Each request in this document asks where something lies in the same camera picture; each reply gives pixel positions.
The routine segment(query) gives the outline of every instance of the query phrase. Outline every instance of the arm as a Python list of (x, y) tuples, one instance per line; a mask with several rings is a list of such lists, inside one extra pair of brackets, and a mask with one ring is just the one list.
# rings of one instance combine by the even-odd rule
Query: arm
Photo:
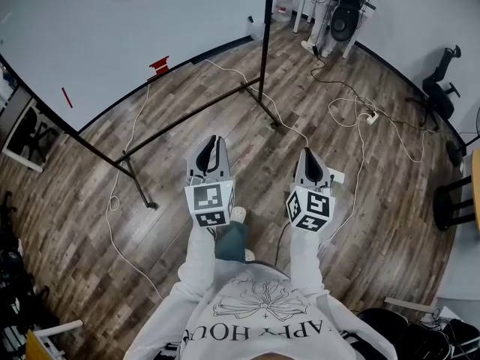
[(214, 267), (214, 239), (206, 229), (194, 227), (178, 270), (180, 281), (142, 327), (124, 360), (152, 360), (168, 343), (181, 342), (191, 314), (213, 284)]
[(396, 360), (395, 348), (377, 331), (361, 321), (336, 298), (329, 295), (323, 285), (317, 251), (320, 236), (292, 228), (290, 245), (290, 275), (292, 286), (312, 305), (316, 305), (340, 331), (356, 333), (388, 360)]

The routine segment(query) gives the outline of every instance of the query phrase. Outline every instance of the chair leg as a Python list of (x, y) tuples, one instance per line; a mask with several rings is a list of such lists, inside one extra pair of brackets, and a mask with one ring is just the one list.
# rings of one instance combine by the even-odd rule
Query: chair leg
[(422, 105), (422, 106), (425, 105), (425, 102), (424, 102), (423, 100), (415, 99), (414, 97), (407, 97), (407, 98), (405, 99), (405, 101), (406, 101), (407, 103), (409, 103), (409, 102), (412, 101), (413, 103), (417, 103), (417, 104), (420, 104), (420, 105)]
[(423, 127), (425, 125), (425, 123), (427, 122), (427, 116), (428, 116), (428, 107), (425, 108), (425, 114), (423, 116), (423, 121), (419, 124), (420, 127)]
[(48, 135), (48, 134), (55, 134), (55, 132), (56, 132), (56, 131), (55, 131), (54, 129), (48, 128), (48, 129), (44, 130), (42, 133), (40, 133), (39, 135), (35, 136), (35, 139), (36, 139), (37, 141), (40, 141), (40, 140), (42, 140), (46, 135)]
[(40, 146), (37, 144), (34, 147), (34, 149), (35, 149), (35, 151), (37, 151), (38, 156), (40, 156), (40, 159), (42, 160), (42, 162), (45, 163), (47, 161), (47, 159), (45, 158), (44, 153), (41, 151)]
[(35, 150), (35, 144), (33, 142), (33, 139), (28, 141), (27, 146), (28, 146), (28, 159), (31, 161), (33, 157), (33, 152)]
[(37, 128), (37, 131), (35, 132), (34, 138), (37, 139), (38, 135), (40, 135), (40, 132), (42, 131), (42, 127), (46, 127), (47, 125), (43, 122), (40, 123), (40, 125)]
[(435, 132), (437, 132), (440, 129), (440, 127), (438, 125), (438, 121), (437, 121), (437, 117), (435, 116), (435, 112), (432, 112), (431, 116), (432, 116), (433, 121), (435, 122), (435, 128), (433, 130)]

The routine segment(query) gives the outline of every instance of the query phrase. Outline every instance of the black office chair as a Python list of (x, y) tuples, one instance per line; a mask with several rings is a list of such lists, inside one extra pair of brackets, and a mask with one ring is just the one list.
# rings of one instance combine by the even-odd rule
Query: black office chair
[(32, 159), (33, 152), (36, 151), (40, 156), (40, 159), (45, 163), (46, 160), (44, 153), (40, 148), (40, 141), (49, 134), (58, 136), (59, 133), (53, 128), (48, 128), (47, 124), (43, 122), (41, 122), (38, 128), (35, 130), (36, 127), (37, 113), (34, 109), (30, 108), (25, 116), (23, 116), (22, 121), (8, 143), (8, 149), (17, 155), (21, 155), (25, 146), (27, 146), (29, 160)]
[(440, 61), (439, 66), (435, 68), (435, 72), (433, 72), (426, 79), (423, 79), (421, 83), (423, 92), (427, 95), (426, 100), (418, 100), (413, 97), (408, 97), (406, 99), (406, 102), (413, 101), (425, 108), (425, 116), (423, 121), (420, 123), (420, 127), (425, 125), (427, 117), (430, 115), (435, 122), (434, 130), (438, 131), (438, 122), (435, 118), (435, 112), (438, 113), (443, 120), (448, 120), (450, 117), (452, 117), (454, 105), (450, 100), (449, 95), (454, 92), (458, 97), (460, 97), (460, 93), (458, 93), (457, 89), (451, 82), (450, 88), (446, 91), (444, 91), (437, 83), (445, 78), (450, 61), (453, 58), (459, 58), (461, 56), (462, 52), (458, 45), (455, 46), (455, 49), (445, 48), (442, 60)]

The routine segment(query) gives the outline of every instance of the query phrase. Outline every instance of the black cable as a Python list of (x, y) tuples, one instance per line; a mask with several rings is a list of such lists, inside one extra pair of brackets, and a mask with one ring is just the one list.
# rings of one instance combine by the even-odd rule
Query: black cable
[(462, 346), (460, 345), (460, 343), (458, 342), (457, 338), (455, 337), (455, 333), (453, 332), (453, 327), (452, 327), (452, 324), (450, 324), (450, 321), (447, 320), (447, 319), (437, 319), (437, 321), (440, 321), (440, 322), (445, 322), (447, 323), (449, 326), (450, 326), (450, 329), (451, 329), (451, 335), (453, 336), (453, 339), (455, 340), (455, 343), (457, 343), (457, 347), (460, 348), (460, 351), (462, 351), (463, 355), (466, 357), (466, 360), (472, 360), (468, 355), (467, 353), (464, 351), (464, 349), (462, 348)]
[(472, 360), (465, 353), (464, 349), (462, 348), (462, 346), (458, 342), (457, 338), (455, 337), (455, 333), (454, 333), (452, 324), (450, 324), (450, 320), (443, 319), (443, 318), (440, 317), (440, 308), (437, 308), (433, 313), (431, 313), (431, 315), (432, 315), (432, 318), (433, 318), (433, 322), (428, 323), (428, 324), (430, 324), (430, 326), (425, 325), (423, 322), (420, 322), (420, 324), (422, 324), (425, 328), (436, 330), (436, 329), (441, 329), (442, 328), (442, 325), (440, 324), (441, 322), (447, 323), (450, 326), (451, 335), (453, 336), (453, 339), (454, 339), (455, 343), (457, 344), (457, 347), (460, 349), (460, 351), (462, 351), (463, 355), (466, 357), (467, 360)]
[(210, 232), (210, 235), (213, 236), (213, 239), (216, 241), (217, 240), (217, 234), (213, 230), (213, 228), (207, 228), (207, 230)]
[(287, 221), (287, 223), (286, 223), (285, 226), (283, 227), (283, 230), (282, 230), (282, 233), (280, 234), (280, 237), (278, 238), (277, 253), (275, 254), (275, 264), (274, 264), (275, 267), (277, 266), (278, 251), (280, 250), (280, 242), (282, 241), (282, 237), (284, 236), (285, 229), (287, 228), (287, 226), (288, 226), (289, 224), (290, 224), (290, 222)]
[(418, 128), (418, 127), (416, 127), (415, 125), (411, 125), (410, 123), (407, 123), (406, 121), (394, 120), (393, 118), (391, 118), (391, 117), (390, 117), (389, 115), (387, 115), (386, 113), (380, 112), (379, 115), (385, 116), (385, 117), (386, 117), (388, 120), (390, 120), (391, 122), (398, 123), (398, 124), (405, 124), (405, 125), (409, 126), (410, 128), (413, 128), (413, 129), (415, 129), (415, 130), (417, 130), (417, 131), (429, 131), (429, 129), (427, 129), (427, 128)]
[(339, 83), (339, 84), (343, 84), (344, 86), (350, 88), (353, 93), (355, 94), (355, 96), (358, 97), (358, 99), (360, 100), (360, 102), (364, 105), (364, 107), (367, 109), (367, 111), (372, 115), (372, 116), (375, 116), (375, 112), (369, 108), (369, 106), (361, 99), (360, 95), (357, 93), (357, 91), (351, 86), (351, 85), (348, 85), (346, 82), (343, 82), (343, 81), (340, 81), (340, 80), (332, 80), (332, 81), (327, 81), (327, 80), (320, 80), (320, 79), (317, 79), (314, 75), (314, 71), (318, 71), (320, 69), (323, 69), (322, 67), (318, 67), (318, 68), (314, 68), (313, 70), (310, 71), (310, 75), (312, 75), (312, 77), (319, 83), (327, 83), (327, 84), (331, 84), (331, 83)]
[(328, 0), (327, 9), (325, 10), (325, 14), (323, 15), (322, 25), (320, 26), (320, 30), (318, 31), (318, 35), (316, 36), (315, 44), (313, 45), (314, 47), (317, 46), (318, 39), (320, 38), (320, 34), (322, 33), (323, 23), (325, 22), (325, 18), (327, 17), (327, 14), (329, 13), (329, 8), (330, 8), (331, 3), (332, 3), (332, 0)]
[[(370, 0), (367, 0), (364, 5), (366, 4), (369, 4), (370, 3)], [(361, 12), (365, 13), (366, 11), (366, 8), (365, 9), (361, 9)], [(358, 25), (357, 25), (357, 31), (360, 29), (360, 27), (362, 27), (362, 24), (363, 24), (363, 15), (360, 13), (360, 20), (358, 21)]]

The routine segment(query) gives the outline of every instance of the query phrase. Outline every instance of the power strip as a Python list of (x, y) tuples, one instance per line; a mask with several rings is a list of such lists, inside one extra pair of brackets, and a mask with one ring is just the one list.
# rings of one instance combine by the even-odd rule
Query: power strip
[(377, 119), (379, 118), (378, 113), (375, 112), (374, 115), (369, 115), (367, 117), (367, 123), (368, 125), (372, 125)]

